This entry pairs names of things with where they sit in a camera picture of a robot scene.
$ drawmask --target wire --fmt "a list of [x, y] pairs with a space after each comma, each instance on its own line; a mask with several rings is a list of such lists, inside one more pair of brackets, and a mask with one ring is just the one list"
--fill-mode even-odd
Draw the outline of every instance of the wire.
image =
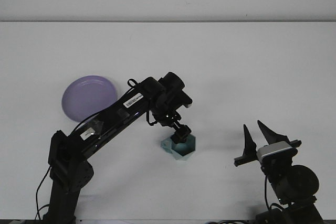
[[[49, 207], [50, 204], [46, 204], [44, 206], [42, 206], [38, 211], [40, 212], [42, 209], [46, 208], [46, 207]], [[34, 223], [36, 222], [36, 218], [37, 218], [38, 214], [36, 213], [35, 215], [35, 219], [34, 219]]]
[[40, 210], [39, 210], [39, 208], [38, 208], [38, 198], [37, 198], [37, 194], [38, 194], [38, 191], [40, 190], [40, 187], [41, 187], [43, 181], [46, 179], [48, 173], [50, 172], [50, 169], [51, 169], [51, 165], [49, 166], [49, 168], [48, 168], [47, 172], [45, 173], [43, 179], [41, 180], [40, 184], [38, 185], [37, 190], [36, 190], [36, 194], [35, 194], [36, 210], [37, 210], [37, 213], [36, 213], [36, 214], [37, 214], [39, 220], [41, 220], [41, 216], [40, 216]]
[[270, 207], [268, 205], [268, 200], [267, 200], [267, 175], [265, 176], [265, 184], [264, 184], [265, 190], [264, 190], [264, 198], [265, 198], [265, 203], [268, 211], [270, 210]]
[[272, 203], [269, 207], [270, 207], [271, 209], [272, 209], [272, 207], [277, 207], [277, 208], [279, 208], [280, 210], [284, 210], [284, 207], [280, 206], [280, 205], [277, 204], [277, 203]]
[[221, 221], [210, 221], [207, 222], [206, 224], [238, 224], [238, 223], [243, 223], [243, 224], [251, 224], [249, 221], [244, 221], [244, 220], [221, 220]]

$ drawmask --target black cable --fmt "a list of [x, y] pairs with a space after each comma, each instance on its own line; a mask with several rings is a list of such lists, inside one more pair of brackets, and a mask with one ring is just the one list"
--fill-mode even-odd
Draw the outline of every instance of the black cable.
[[268, 200], [267, 200], [267, 175], [265, 176], [265, 184], [264, 184], [265, 190], [264, 190], [264, 198], [265, 198], [265, 203], [268, 211], [270, 210], [270, 207], [268, 205]]
[[38, 194], [38, 191], [40, 190], [40, 187], [43, 183], [43, 181], [46, 179], [48, 173], [50, 172], [50, 169], [51, 169], [51, 165], [49, 166], [47, 172], [45, 173], [43, 179], [41, 180], [41, 183], [38, 185], [37, 187], [37, 190], [36, 190], [36, 194], [35, 194], [35, 200], [36, 200], [36, 210], [37, 210], [37, 216], [38, 216], [38, 219], [41, 220], [41, 216], [40, 216], [40, 211], [39, 211], [39, 208], [38, 208], [38, 199], [37, 199], [37, 194]]
[[[42, 209], [46, 208], [46, 207], [49, 207], [49, 204], [46, 204], [44, 206], [42, 206], [38, 211], [40, 212]], [[37, 218], [38, 214], [36, 213], [35, 215], [35, 219], [34, 219], [34, 223], [36, 222], [36, 218]]]
[[155, 124], [157, 124], [157, 121], [155, 120], [154, 122], [150, 122], [149, 121], [149, 109], [147, 110], [147, 112], [146, 112], [146, 121], [148, 122], [148, 124], [150, 125], [150, 126], [154, 126]]
[[248, 221], [244, 221], [244, 220], [221, 220], [221, 221], [210, 221], [207, 222], [206, 224], [238, 224], [239, 223], [243, 223], [243, 224], [251, 224]]
[[272, 207], [277, 207], [277, 208], [279, 208], [280, 210], [284, 210], [284, 207], [280, 206], [280, 205], [277, 204], [277, 203], [272, 203], [269, 207], [270, 207], [271, 209], [272, 209]]

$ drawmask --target lavender plastic plate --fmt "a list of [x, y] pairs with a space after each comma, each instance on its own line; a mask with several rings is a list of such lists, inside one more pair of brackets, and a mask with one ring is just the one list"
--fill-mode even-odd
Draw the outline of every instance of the lavender plastic plate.
[[81, 122], [117, 100], [114, 85], [102, 76], [84, 76], [67, 87], [62, 97], [62, 108], [70, 119]]

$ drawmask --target white label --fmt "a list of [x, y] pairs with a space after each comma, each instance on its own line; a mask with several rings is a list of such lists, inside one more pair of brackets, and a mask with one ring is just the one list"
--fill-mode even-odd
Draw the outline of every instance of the white label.
[[88, 128], [86, 131], [84, 131], [82, 134], [80, 134], [80, 137], [85, 141], [90, 136], [95, 134], [95, 130], [93, 128]]
[[133, 104], [135, 104], [137, 101], [139, 101], [141, 98], [143, 98], [143, 95], [140, 93], [137, 93], [135, 96], [133, 96], [131, 99], [127, 100], [126, 102], [124, 102], [124, 106], [126, 108], [129, 108], [130, 106], [132, 106]]

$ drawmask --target black robotic arm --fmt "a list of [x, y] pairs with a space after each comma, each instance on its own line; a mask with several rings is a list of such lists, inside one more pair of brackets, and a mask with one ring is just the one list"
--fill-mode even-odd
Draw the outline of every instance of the black robotic arm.
[[[181, 116], [176, 110], [182, 105], [188, 108], [192, 99], [183, 88], [183, 81], [172, 72], [158, 81], [148, 77], [140, 83], [134, 82], [132, 89], [117, 102], [70, 135], [57, 131], [51, 138], [48, 163], [53, 187], [43, 223], [75, 223], [80, 190], [93, 177], [87, 159], [144, 113], [150, 125], [160, 123], [174, 128], [172, 141], [184, 143], [191, 130], [179, 123]], [[150, 111], [155, 118], [153, 123], [149, 122]]]

